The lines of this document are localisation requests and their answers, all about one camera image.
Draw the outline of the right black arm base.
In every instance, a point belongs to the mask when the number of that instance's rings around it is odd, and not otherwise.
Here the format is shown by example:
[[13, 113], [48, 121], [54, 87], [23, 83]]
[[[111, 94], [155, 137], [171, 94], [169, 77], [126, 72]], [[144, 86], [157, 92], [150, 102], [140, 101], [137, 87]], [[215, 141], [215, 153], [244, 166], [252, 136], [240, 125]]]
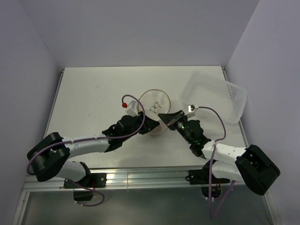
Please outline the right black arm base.
[[[185, 180], [189, 182], [190, 185], [208, 185], [209, 184], [209, 165], [208, 161], [202, 169], [194, 169], [188, 171], [188, 176], [185, 177]], [[212, 200], [222, 197], [222, 188], [221, 184], [230, 183], [229, 179], [226, 178], [216, 178], [212, 175]]]

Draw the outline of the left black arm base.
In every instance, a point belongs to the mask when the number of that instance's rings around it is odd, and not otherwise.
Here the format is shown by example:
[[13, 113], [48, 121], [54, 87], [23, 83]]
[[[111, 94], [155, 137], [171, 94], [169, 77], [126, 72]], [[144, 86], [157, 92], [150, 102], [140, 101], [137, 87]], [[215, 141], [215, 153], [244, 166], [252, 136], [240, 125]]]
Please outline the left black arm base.
[[107, 174], [92, 173], [87, 178], [83, 178], [80, 181], [64, 180], [64, 189], [73, 189], [73, 199], [83, 205], [88, 204], [92, 199], [99, 197], [101, 201], [104, 201], [104, 195], [97, 191], [98, 188], [105, 188]]

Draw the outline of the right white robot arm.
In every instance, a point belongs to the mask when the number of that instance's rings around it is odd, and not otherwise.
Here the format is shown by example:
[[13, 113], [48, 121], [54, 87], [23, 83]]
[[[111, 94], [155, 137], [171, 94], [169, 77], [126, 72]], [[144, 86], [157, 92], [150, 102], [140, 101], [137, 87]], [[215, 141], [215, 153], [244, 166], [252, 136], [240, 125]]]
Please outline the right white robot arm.
[[199, 120], [189, 120], [183, 111], [160, 113], [166, 126], [177, 131], [196, 157], [207, 160], [202, 169], [190, 170], [191, 184], [244, 183], [252, 192], [264, 195], [280, 176], [279, 168], [256, 145], [234, 147], [207, 138]]

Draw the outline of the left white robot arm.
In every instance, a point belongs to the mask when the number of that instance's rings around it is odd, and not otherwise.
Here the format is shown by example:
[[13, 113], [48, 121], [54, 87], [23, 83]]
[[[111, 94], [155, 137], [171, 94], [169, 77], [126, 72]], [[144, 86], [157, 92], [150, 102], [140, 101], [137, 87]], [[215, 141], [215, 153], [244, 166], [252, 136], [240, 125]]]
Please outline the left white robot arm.
[[86, 187], [91, 183], [90, 170], [85, 163], [70, 161], [71, 158], [114, 151], [130, 137], [144, 135], [158, 126], [159, 122], [139, 112], [136, 116], [124, 115], [94, 137], [70, 138], [52, 132], [27, 153], [27, 173], [39, 182], [61, 177]]

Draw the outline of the white mesh laundry bag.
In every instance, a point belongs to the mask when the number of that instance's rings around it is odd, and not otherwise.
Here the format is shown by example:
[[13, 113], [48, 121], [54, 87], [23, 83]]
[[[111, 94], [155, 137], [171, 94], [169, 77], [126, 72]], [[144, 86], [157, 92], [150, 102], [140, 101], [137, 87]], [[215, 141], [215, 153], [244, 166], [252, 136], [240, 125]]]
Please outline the white mesh laundry bag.
[[139, 101], [142, 103], [146, 116], [159, 122], [159, 126], [150, 131], [149, 135], [159, 135], [167, 129], [164, 122], [158, 117], [158, 114], [169, 113], [171, 110], [171, 100], [166, 92], [160, 89], [150, 89], [144, 92]]

